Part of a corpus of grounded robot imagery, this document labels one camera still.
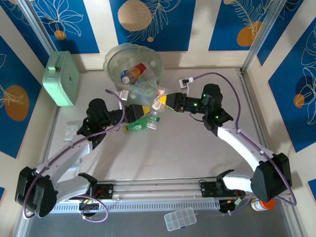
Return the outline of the crushed clear plastic bottle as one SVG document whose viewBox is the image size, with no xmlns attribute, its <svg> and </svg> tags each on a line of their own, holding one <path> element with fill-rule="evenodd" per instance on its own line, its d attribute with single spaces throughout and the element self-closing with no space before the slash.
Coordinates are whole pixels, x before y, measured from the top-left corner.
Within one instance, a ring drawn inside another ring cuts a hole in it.
<svg viewBox="0 0 316 237">
<path fill-rule="evenodd" d="M 150 111 L 146 114 L 147 124 L 146 127 L 149 129 L 156 130 L 160 121 L 161 113 L 158 111 Z"/>
</svg>

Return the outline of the green bottle yellow cap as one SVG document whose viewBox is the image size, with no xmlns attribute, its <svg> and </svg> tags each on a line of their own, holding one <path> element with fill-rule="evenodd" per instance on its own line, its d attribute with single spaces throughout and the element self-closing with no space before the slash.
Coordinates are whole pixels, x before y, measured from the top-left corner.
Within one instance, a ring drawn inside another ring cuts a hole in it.
<svg viewBox="0 0 316 237">
<path fill-rule="evenodd" d="M 123 127 L 124 131 L 140 131 L 147 128 L 148 119 L 140 118 L 135 122 L 131 122 Z"/>
</svg>

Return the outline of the small clear plastic packet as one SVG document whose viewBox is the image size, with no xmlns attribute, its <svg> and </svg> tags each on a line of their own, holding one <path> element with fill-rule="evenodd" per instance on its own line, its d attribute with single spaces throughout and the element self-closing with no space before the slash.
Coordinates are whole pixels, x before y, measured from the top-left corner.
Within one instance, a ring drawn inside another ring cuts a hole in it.
<svg viewBox="0 0 316 237">
<path fill-rule="evenodd" d="M 77 134 L 77 131 L 82 126 L 82 122 L 79 120 L 75 121 L 68 121 L 66 123 L 65 135 L 64 135 L 64 142 L 71 141 L 74 136 Z"/>
</svg>

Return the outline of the mint green plastic case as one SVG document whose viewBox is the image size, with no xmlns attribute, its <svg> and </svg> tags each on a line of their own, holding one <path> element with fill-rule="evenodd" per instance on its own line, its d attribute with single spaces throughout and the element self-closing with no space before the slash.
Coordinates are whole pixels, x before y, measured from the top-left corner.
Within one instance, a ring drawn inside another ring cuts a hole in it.
<svg viewBox="0 0 316 237">
<path fill-rule="evenodd" d="M 69 51 L 53 51 L 50 54 L 42 84 L 57 106 L 75 104 L 79 79 L 79 71 Z"/>
</svg>

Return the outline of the clear plastic organizer box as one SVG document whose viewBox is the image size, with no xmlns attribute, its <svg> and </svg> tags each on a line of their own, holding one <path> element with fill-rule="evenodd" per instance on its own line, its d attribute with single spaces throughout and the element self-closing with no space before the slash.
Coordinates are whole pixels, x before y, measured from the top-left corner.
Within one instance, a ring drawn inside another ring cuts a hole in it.
<svg viewBox="0 0 316 237">
<path fill-rule="evenodd" d="M 166 228 L 169 232 L 183 229 L 197 222 L 192 207 L 187 207 L 164 215 Z"/>
</svg>

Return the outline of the grey metal sheet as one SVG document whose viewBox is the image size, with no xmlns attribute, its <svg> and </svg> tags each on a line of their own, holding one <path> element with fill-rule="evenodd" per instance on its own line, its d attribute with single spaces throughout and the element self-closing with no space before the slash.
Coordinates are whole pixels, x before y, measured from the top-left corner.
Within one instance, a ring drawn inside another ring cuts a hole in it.
<svg viewBox="0 0 316 237">
<path fill-rule="evenodd" d="M 25 237 L 292 237 L 279 210 L 245 208 L 225 217 L 207 210 L 196 214 L 195 224 L 172 232 L 166 228 L 164 212 L 113 212 L 102 223 L 90 223 L 74 213 L 50 214 L 33 219 Z"/>
</svg>

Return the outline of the jar with orange lid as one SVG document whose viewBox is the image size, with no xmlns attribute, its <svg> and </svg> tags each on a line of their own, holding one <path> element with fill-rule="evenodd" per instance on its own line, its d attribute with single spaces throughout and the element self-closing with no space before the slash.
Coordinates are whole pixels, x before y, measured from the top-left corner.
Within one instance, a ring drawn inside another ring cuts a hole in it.
<svg viewBox="0 0 316 237">
<path fill-rule="evenodd" d="M 261 212 L 273 209 L 276 205 L 276 201 L 272 199 L 268 202 L 264 202 L 256 198 L 251 201 L 250 205 L 254 211 Z"/>
</svg>

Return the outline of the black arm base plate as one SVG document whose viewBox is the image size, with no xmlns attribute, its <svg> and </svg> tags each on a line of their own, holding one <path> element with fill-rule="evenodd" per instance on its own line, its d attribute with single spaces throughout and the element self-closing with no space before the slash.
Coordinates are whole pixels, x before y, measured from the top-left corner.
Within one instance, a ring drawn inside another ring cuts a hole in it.
<svg viewBox="0 0 316 237">
<path fill-rule="evenodd" d="M 86 189 L 84 189 L 79 194 L 69 198 L 69 200 L 79 200 L 80 195 L 89 196 L 96 199 L 105 199 L 111 200 L 114 192 L 114 185 L 113 184 L 89 184 Z"/>
<path fill-rule="evenodd" d="M 220 192 L 215 182 L 209 182 L 204 179 L 199 180 L 198 185 L 200 187 L 201 195 L 203 198 L 235 198 L 244 197 L 245 191 L 241 190 L 226 190 Z"/>
</svg>

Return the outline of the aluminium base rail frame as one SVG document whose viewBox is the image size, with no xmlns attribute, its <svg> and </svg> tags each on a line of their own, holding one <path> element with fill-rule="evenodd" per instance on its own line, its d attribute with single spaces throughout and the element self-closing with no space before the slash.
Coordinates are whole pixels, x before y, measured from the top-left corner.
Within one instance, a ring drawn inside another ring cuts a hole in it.
<svg viewBox="0 0 316 237">
<path fill-rule="evenodd" d="M 245 191 L 245 194 L 253 192 L 249 180 L 239 178 L 237 184 L 232 187 L 228 187 L 224 180 L 224 177 L 218 176 L 209 182 L 215 182 L 220 192 L 226 190 L 241 190 Z M 123 198 L 202 197 L 198 182 L 199 180 L 196 179 L 101 182 L 88 174 L 81 173 L 74 179 L 53 183 L 49 176 L 32 172 L 29 175 L 19 176 L 15 201 L 33 212 L 48 213 L 57 203 L 68 200 L 86 189 L 89 184 L 96 183 L 113 184 L 112 198 L 119 196 Z"/>
</svg>

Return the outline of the aluminium corner post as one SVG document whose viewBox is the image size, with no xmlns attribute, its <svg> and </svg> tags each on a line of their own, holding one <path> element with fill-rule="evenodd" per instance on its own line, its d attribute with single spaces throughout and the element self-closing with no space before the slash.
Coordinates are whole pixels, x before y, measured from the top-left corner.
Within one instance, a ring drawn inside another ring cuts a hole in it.
<svg viewBox="0 0 316 237">
<path fill-rule="evenodd" d="M 57 49 L 36 11 L 34 10 L 32 3 L 29 0 L 17 0 L 17 2 L 46 52 L 51 54 L 53 51 L 56 51 Z"/>
<path fill-rule="evenodd" d="M 249 49 L 249 52 L 246 56 L 246 59 L 240 68 L 241 75 L 243 76 L 247 70 L 250 68 L 253 60 L 255 59 L 257 53 L 261 49 L 263 43 L 265 42 L 269 32 L 271 31 L 275 21 L 277 20 L 281 10 L 283 9 L 287 0 L 273 0 L 272 6 L 269 9 L 262 25 L 257 34 L 256 38 L 253 41 L 252 46 Z"/>
</svg>

